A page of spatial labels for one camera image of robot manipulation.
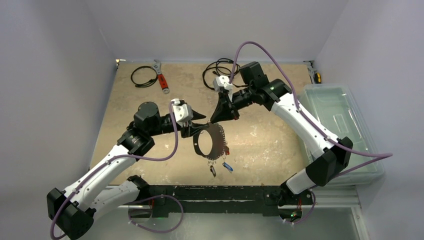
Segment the metal key organizer ring plate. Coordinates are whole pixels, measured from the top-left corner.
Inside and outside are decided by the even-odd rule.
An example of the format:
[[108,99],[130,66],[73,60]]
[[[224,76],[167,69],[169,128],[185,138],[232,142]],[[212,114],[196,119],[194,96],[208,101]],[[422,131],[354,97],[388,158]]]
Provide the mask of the metal key organizer ring plate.
[[[211,149],[208,154],[202,152],[199,144],[199,137],[203,132],[207,132],[211,138]],[[225,154],[225,147],[227,141],[225,137],[224,128],[218,123],[209,123],[209,128],[203,130],[195,130],[192,136],[194,151],[198,156],[207,159],[207,165],[213,166],[220,157]]]

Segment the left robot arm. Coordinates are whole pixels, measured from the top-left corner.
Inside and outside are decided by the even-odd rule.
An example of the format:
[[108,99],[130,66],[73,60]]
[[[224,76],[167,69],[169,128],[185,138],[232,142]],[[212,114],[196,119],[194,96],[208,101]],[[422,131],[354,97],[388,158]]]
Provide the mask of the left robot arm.
[[[206,118],[183,99],[175,98],[168,104],[169,113],[161,116],[156,103],[139,105],[126,131],[108,154],[84,176],[63,190],[53,188],[47,194],[47,210],[51,219],[50,238],[68,237],[77,240],[92,227],[96,219],[130,202],[138,205],[149,199],[148,184],[139,176],[130,177],[121,185],[107,190],[109,183],[139,160],[164,162],[177,152],[179,137],[189,138],[202,131],[207,124],[194,123]],[[155,145],[154,136],[172,133],[172,152],[162,158],[147,157]]]

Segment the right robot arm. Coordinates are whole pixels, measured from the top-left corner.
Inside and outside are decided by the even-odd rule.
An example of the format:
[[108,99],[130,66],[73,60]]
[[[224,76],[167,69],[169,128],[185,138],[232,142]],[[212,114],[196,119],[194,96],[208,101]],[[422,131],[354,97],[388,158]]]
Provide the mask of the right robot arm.
[[292,204],[303,191],[325,186],[348,166],[353,142],[347,136],[339,138],[324,127],[295,99],[294,91],[281,79],[269,81],[258,62],[242,66],[239,73],[246,87],[237,92],[233,92],[228,76],[220,75],[214,79],[218,103],[210,121],[237,120],[240,109],[252,104],[264,106],[301,137],[315,158],[281,185],[280,196],[284,202]]

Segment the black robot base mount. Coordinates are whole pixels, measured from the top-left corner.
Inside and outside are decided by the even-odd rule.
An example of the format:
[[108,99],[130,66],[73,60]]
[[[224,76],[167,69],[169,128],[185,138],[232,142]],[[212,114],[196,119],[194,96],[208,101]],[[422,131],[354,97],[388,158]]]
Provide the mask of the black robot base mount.
[[299,210],[313,203],[310,191],[294,195],[280,185],[151,185],[138,175],[128,181],[139,189],[136,200],[152,207],[154,218],[181,212],[289,218],[286,209]]

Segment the blue key tag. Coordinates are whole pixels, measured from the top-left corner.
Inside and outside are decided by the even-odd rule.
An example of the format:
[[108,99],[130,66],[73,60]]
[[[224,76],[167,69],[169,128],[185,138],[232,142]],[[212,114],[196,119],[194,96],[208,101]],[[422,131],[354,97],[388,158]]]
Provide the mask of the blue key tag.
[[230,173],[232,173],[234,170],[233,170],[233,168],[228,164],[228,163],[226,163],[225,161],[222,163],[222,165],[223,165],[223,167],[224,168],[226,168]]

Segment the black key tag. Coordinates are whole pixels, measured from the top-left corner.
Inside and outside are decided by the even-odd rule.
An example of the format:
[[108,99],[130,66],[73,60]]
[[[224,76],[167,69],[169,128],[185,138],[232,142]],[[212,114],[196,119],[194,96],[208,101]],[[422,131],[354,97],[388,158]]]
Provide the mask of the black key tag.
[[215,170],[214,166],[213,166],[213,165],[211,165],[211,166],[209,167],[209,170],[210,170],[210,172],[212,173],[213,177],[215,178],[215,177],[217,176],[217,173],[216,173],[216,170]]

